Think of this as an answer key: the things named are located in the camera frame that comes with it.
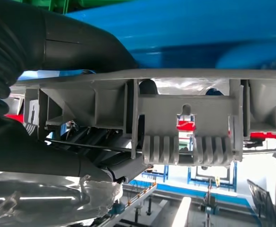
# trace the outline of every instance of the black pipe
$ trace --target black pipe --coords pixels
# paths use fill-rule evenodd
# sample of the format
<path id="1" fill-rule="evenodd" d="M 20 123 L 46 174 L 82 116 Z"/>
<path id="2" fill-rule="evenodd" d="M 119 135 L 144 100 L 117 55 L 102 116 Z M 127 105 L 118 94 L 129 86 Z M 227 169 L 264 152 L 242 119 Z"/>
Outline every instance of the black pipe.
<path id="1" fill-rule="evenodd" d="M 19 122 L 2 117 L 25 70 L 136 68 L 134 59 L 108 32 L 28 4 L 0 0 L 0 171 L 82 176 L 108 175 L 88 159 L 30 138 Z"/>
<path id="2" fill-rule="evenodd" d="M 135 212 L 135 223 L 138 223 L 138 219 L 139 219 L 139 209 L 136 208 L 136 212 Z"/>
<path id="3" fill-rule="evenodd" d="M 152 214 L 152 196 L 149 196 L 149 199 L 148 201 L 148 211 L 146 212 L 148 216 L 150 216 Z"/>

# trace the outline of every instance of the red part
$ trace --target red part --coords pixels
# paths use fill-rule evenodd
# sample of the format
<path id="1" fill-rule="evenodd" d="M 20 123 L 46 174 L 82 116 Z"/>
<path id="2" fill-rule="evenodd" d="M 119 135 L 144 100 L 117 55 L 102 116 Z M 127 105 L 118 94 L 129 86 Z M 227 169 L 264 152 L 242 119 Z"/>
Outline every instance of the red part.
<path id="1" fill-rule="evenodd" d="M 276 134 L 272 132 L 252 132 L 250 133 L 251 139 L 276 139 Z"/>
<path id="2" fill-rule="evenodd" d="M 23 115 L 22 114 L 19 114 L 19 115 L 7 114 L 7 115 L 5 115 L 5 117 L 8 117 L 8 118 L 11 118 L 11 119 L 14 119 L 14 120 L 23 123 Z"/>
<path id="3" fill-rule="evenodd" d="M 195 131 L 195 122 L 179 121 L 176 128 L 179 131 Z"/>

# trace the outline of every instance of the green panel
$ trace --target green panel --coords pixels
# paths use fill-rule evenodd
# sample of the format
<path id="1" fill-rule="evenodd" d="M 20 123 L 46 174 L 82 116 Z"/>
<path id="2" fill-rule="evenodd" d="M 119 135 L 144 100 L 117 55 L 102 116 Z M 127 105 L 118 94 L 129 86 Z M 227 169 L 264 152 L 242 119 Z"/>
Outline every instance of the green panel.
<path id="1" fill-rule="evenodd" d="M 69 6 L 72 4 L 78 4 L 83 8 L 105 6 L 116 4 L 130 0 L 13 0 L 21 3 L 27 3 L 37 7 L 48 8 L 49 11 L 53 11 L 56 8 L 63 9 L 63 14 L 69 12 Z"/>
<path id="2" fill-rule="evenodd" d="M 78 0 L 78 3 L 82 7 L 93 7 L 93 6 L 105 6 L 112 5 L 130 0 Z"/>

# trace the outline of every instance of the plastic wrap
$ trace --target plastic wrap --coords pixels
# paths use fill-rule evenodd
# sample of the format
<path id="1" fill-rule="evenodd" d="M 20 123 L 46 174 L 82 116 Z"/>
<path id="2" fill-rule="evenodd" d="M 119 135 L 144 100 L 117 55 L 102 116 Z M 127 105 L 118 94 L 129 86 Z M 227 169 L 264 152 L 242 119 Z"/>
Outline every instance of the plastic wrap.
<path id="1" fill-rule="evenodd" d="M 224 95 L 229 94 L 228 79 L 154 79 L 161 95 L 204 95 L 210 88 L 216 88 Z"/>
<path id="2" fill-rule="evenodd" d="M 102 217 L 120 184 L 83 178 L 0 173 L 0 227 L 60 227 Z"/>

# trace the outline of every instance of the blue vehicle body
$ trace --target blue vehicle body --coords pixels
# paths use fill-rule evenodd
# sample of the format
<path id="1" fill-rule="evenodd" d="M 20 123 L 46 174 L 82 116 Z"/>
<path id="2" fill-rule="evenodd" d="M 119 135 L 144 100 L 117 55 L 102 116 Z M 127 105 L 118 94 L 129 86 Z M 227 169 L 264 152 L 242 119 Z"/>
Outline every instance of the blue vehicle body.
<path id="1" fill-rule="evenodd" d="M 276 1 L 136 0 L 66 16 L 114 34 L 141 68 L 276 69 Z"/>

